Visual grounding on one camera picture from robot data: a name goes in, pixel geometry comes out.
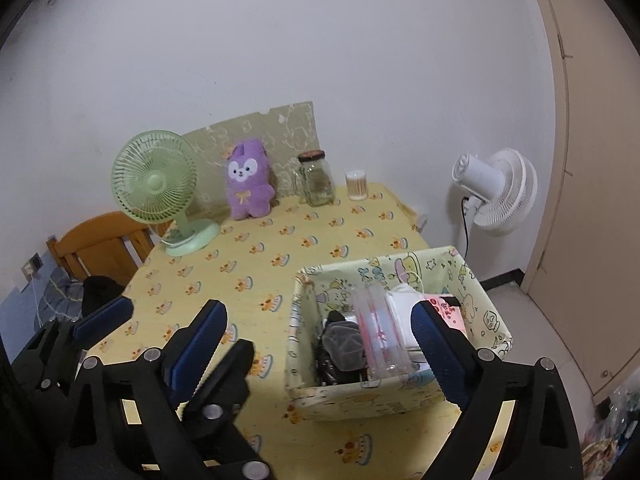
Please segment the wall power socket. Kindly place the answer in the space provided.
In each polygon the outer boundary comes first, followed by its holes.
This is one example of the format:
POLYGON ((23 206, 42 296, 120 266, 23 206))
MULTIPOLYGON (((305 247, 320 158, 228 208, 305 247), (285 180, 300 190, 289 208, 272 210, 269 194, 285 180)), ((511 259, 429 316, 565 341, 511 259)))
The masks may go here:
POLYGON ((24 264, 24 266, 21 267, 21 270, 26 280, 29 281, 34 275, 36 275, 40 271, 42 267, 43 267, 42 259, 38 254, 38 252, 36 252, 35 255, 31 256, 27 260, 27 262, 24 264))

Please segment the yellow cake-print tablecloth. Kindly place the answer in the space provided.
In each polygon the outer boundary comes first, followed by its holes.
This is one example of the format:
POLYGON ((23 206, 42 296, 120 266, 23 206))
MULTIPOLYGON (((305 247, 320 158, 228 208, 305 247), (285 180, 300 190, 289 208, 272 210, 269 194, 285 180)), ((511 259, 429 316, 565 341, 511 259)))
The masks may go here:
POLYGON ((444 397, 400 414, 307 420, 291 404, 285 365, 300 269, 421 249, 431 248, 416 215, 382 185, 371 185, 360 202, 338 190, 333 204, 316 208, 287 197, 265 218, 225 221, 194 254, 174 258, 154 248, 126 289, 132 319, 92 354, 104 363, 131 361, 166 344, 217 299, 228 311, 219 351, 239 339, 255 347, 250 398, 236 424, 278 478, 416 479, 456 423, 454 404, 444 397))

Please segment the clear plastic zip bag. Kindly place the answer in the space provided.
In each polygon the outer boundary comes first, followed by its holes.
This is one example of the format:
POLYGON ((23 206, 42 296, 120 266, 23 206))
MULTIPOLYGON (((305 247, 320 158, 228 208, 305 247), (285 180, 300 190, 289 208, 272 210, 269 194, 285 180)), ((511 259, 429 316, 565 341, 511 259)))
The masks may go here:
POLYGON ((352 292, 352 304, 370 377, 385 379, 411 374, 413 362, 387 304, 385 289, 373 282, 356 286, 352 292))

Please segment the black plastic bag roll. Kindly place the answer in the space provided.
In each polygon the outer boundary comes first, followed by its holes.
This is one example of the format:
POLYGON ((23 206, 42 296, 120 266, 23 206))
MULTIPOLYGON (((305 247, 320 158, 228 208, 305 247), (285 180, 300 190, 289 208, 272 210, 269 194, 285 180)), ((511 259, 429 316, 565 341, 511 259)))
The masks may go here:
POLYGON ((341 372, 332 363, 326 350, 322 348, 321 336, 324 329, 329 323, 337 321, 348 321, 340 311, 331 311, 329 313, 326 322, 324 323, 323 330, 318 338, 316 344, 316 350, 314 350, 314 358, 316 359, 316 370, 320 380, 320 384, 324 386, 336 386, 336 385, 348 385, 356 384, 357 382, 363 382, 368 378, 368 367, 364 370, 356 370, 356 372, 341 372))

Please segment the beige door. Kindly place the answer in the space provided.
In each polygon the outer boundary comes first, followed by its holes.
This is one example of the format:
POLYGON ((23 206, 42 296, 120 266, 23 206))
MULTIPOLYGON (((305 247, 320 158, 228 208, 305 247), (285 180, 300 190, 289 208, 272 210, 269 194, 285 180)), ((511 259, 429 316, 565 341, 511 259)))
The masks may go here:
POLYGON ((523 287, 601 402, 639 365, 639 55, 604 0, 537 0, 551 180, 523 287))

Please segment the white floor fan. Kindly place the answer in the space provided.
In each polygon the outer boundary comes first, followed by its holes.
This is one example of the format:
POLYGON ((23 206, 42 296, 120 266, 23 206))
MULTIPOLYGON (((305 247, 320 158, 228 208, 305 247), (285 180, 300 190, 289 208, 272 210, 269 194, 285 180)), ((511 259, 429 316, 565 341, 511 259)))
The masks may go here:
POLYGON ((523 223, 538 192, 536 169, 513 148, 486 160, 461 155, 452 167, 452 180, 466 193, 464 226, 477 226, 495 236, 506 236, 523 223))

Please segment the green desk fan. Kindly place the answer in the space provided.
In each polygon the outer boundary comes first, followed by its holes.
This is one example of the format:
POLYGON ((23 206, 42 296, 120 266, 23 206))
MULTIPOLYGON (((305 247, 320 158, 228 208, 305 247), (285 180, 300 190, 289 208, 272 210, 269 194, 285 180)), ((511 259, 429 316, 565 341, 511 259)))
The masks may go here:
POLYGON ((198 164, 194 149, 177 133, 151 130, 134 136, 114 159, 111 186, 129 218, 169 226, 160 237, 168 256, 197 252, 220 233, 216 221, 186 215, 198 186, 198 164))

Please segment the cotton swab container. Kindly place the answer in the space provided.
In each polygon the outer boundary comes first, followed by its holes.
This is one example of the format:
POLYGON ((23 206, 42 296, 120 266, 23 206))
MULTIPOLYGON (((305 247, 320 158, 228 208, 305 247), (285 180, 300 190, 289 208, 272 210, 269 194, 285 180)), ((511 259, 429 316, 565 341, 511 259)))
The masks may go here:
POLYGON ((350 200, 366 200, 369 196, 367 175, 363 170, 350 170, 345 174, 347 196, 350 200))

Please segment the blue plaid pillow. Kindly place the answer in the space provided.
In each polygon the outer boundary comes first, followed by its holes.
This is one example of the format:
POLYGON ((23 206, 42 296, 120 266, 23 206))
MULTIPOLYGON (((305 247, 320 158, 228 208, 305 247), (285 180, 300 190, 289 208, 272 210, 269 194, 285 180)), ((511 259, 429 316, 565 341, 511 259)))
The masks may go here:
POLYGON ((76 322, 81 318, 84 288, 80 281, 70 277, 65 269, 57 266, 48 278, 38 304, 38 320, 41 324, 54 318, 76 322))

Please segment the yellow cartoon fabric storage box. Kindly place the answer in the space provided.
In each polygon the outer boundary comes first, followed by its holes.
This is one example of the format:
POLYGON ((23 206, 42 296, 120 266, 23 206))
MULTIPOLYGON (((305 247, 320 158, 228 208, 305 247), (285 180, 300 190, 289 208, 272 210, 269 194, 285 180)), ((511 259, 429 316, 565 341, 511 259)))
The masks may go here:
POLYGON ((510 330, 471 268, 452 246, 305 266, 295 278, 285 365, 285 388, 301 418, 334 422, 378 417, 426 408, 444 400, 430 370, 358 379, 347 385, 320 384, 314 350, 328 315, 333 311, 347 314, 352 307, 352 292, 358 285, 379 284, 390 290, 401 283, 431 295, 457 298, 474 348, 488 348, 500 358, 511 350, 510 330))

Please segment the purple plush bunny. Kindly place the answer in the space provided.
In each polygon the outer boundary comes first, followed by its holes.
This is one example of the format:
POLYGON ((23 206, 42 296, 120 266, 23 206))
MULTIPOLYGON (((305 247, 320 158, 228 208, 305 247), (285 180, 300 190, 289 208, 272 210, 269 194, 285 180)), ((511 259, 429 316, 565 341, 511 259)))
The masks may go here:
POLYGON ((270 162, 262 140, 235 145, 227 162, 226 194, 234 220, 270 213, 276 190, 270 183, 270 162))

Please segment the pink wet wipes pack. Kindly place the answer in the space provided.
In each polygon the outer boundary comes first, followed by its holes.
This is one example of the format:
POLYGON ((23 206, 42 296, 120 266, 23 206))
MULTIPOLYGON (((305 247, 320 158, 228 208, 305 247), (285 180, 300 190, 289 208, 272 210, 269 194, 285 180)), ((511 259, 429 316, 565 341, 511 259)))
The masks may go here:
POLYGON ((452 295, 426 295, 426 300, 445 321, 449 328, 466 335, 460 301, 452 295))

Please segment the glass jar dark lid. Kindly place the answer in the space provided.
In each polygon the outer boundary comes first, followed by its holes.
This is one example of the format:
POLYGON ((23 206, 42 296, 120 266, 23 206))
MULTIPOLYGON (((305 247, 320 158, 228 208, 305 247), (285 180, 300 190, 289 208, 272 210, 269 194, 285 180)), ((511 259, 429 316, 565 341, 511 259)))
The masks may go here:
POLYGON ((302 187, 302 196, 311 207, 329 205, 334 201, 335 190, 326 152, 314 150, 297 156, 296 183, 302 187))

